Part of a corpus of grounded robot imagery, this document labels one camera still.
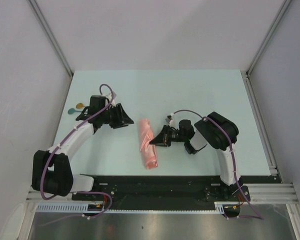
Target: cable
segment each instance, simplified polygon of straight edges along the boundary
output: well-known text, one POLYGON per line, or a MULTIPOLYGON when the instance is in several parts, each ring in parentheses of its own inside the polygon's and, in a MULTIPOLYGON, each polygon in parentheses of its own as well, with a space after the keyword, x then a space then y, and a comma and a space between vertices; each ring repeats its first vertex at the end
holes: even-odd
POLYGON ((236 165, 236 158, 235 158, 235 154, 234 154, 234 150, 232 148, 232 142, 231 142, 231 139, 230 137, 228 136, 228 134, 226 133, 226 131, 218 124, 216 123, 213 119, 211 119, 210 117, 208 116, 204 116, 204 117, 201 117, 200 114, 196 113, 195 111, 191 111, 191 110, 186 110, 186 109, 182 109, 182 110, 178 110, 178 111, 175 111, 174 114, 176 113, 179 113, 179 112, 190 112, 190 113, 193 113, 193 114, 196 114, 197 116, 199 116, 201 119, 203 120, 207 120, 207 121, 210 121, 211 123, 213 123, 213 125, 215 125, 223 134, 224 136, 226 137, 226 139, 228 140, 229 142, 229 148, 230 148, 230 154, 231 154, 231 158, 232 158, 232 164, 233 164, 233 175, 234 175, 234 180, 235 180, 235 183, 238 187, 238 190, 240 191, 241 195, 243 196, 244 200, 248 203, 248 205, 250 206, 250 208, 254 211, 254 213, 257 215, 257 216, 253 216, 253 215, 241 215, 241 216, 237 216, 237 217, 228 217, 226 214, 224 214, 224 216, 228 219, 230 218, 254 218, 254 219, 260 219, 260 220, 264 220, 264 217, 261 215, 261 213, 251 204, 251 202, 248 200, 248 198, 246 197, 244 191, 241 189, 241 186, 238 182, 238 178, 237 178, 237 165, 236 165))
MULTIPOLYGON (((98 194, 98 195, 103 195, 103 196, 107 196, 109 199, 110 199, 110 203, 109 203, 109 206, 102 210, 100 213, 98 213, 97 215, 94 215, 94 216, 88 216, 86 219, 89 220, 89 219, 95 219, 99 216, 101 216, 102 214, 104 214, 106 211, 108 211, 111 206, 112 206, 112 197, 108 194, 108 193, 105 193, 105 192, 101 192, 101 191, 79 191, 78 192, 79 194, 98 194)), ((38 225, 39 227, 44 227, 44 226, 47 226, 47 225, 50 225, 50 224, 54 224, 56 222, 59 222, 61 220, 64 220, 64 219, 68 219, 68 218, 72 218, 72 217, 85 217, 84 215, 82 214, 71 214, 71 215, 68 215, 68 216, 63 216, 63 217, 60 217, 56 220, 52 220, 52 221, 49 221, 49 222, 46 222, 44 224, 40 224, 38 225)))
MULTIPOLYGON (((86 122, 88 122, 90 119, 93 119, 95 118, 96 116, 98 116, 100 113, 102 113, 103 111, 105 111, 110 105, 111 103, 113 102, 114 100, 114 92, 112 91, 112 88, 108 85, 108 84, 101 84, 100 87, 99 87, 99 91, 100 93, 102 94, 102 87, 103 86, 106 86, 109 90, 110 90, 110 93, 111 93, 111 100, 109 101, 109 103, 103 107, 101 110, 99 110, 98 112, 96 112, 95 114, 91 115, 90 117, 88 117, 86 120, 82 121, 80 124, 78 124, 76 126, 76 129, 78 130, 82 125, 84 125, 86 122)), ((43 168, 43 171, 42 171, 42 175, 41 175, 41 180, 40 180, 40 194, 41 194, 41 197, 44 199, 44 200, 50 200, 50 199, 53 199, 56 195, 52 195, 52 196, 49 196, 49 197, 46 197, 45 196, 45 193, 44 193, 44 182, 45 182, 45 177, 46 177, 46 173, 47 173, 47 170, 48 170, 48 166, 53 158, 53 156, 56 154, 56 152, 62 147, 63 144, 65 144, 65 142, 71 137, 71 135, 75 132, 76 130, 75 129, 72 129, 68 135, 55 147, 55 149, 52 151, 52 153, 50 154, 50 156, 48 157, 46 163, 45 163, 45 166, 43 168)))

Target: pink cloth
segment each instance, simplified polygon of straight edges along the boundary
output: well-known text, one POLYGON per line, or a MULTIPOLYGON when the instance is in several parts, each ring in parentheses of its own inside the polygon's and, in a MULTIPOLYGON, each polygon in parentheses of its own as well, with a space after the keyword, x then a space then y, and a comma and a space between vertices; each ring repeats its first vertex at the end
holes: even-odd
POLYGON ((146 169, 158 167, 158 157, 155 145, 149 142, 154 139, 154 133, 150 127, 150 121, 147 118, 139 120, 139 141, 140 152, 146 169))

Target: folded pink fabric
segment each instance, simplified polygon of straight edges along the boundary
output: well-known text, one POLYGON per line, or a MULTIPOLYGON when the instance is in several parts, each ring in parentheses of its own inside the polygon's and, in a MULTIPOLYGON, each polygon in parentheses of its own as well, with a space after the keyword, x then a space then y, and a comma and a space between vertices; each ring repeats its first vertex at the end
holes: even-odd
POLYGON ((139 141, 140 152, 146 169, 153 169, 158 166, 158 157, 155 145, 149 142, 154 139, 154 133, 150 128, 150 121, 147 118, 139 120, 139 141))

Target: white table surface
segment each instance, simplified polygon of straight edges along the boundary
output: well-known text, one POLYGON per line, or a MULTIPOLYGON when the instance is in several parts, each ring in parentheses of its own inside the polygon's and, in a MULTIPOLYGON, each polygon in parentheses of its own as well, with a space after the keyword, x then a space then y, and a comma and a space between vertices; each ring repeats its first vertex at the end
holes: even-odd
MULTIPOLYGON (((140 154, 138 121, 150 120, 154 135, 171 112, 189 109, 206 116, 215 111, 234 122, 238 129, 235 155, 241 175, 270 175, 244 82, 239 70, 109 70, 76 71, 63 109, 55 142, 59 143, 75 124, 79 113, 69 115, 76 104, 89 105, 91 95, 99 94, 106 83, 116 93, 116 103, 134 120, 133 125, 112 129, 104 125, 86 141, 71 161, 74 174, 136 176, 219 175, 216 151, 207 146, 189 155, 183 143, 156 147, 158 167, 147 170, 140 154)), ((175 122, 199 118, 177 113, 175 122)))

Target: green spoon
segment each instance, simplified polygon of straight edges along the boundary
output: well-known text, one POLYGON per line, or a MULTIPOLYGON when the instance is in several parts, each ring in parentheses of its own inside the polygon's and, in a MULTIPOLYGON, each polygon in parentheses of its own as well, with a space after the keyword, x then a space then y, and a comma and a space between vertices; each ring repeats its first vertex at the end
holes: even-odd
POLYGON ((68 110, 68 114, 74 114, 74 113, 81 113, 81 111, 78 111, 78 110, 75 110, 74 108, 70 108, 69 110, 68 110))

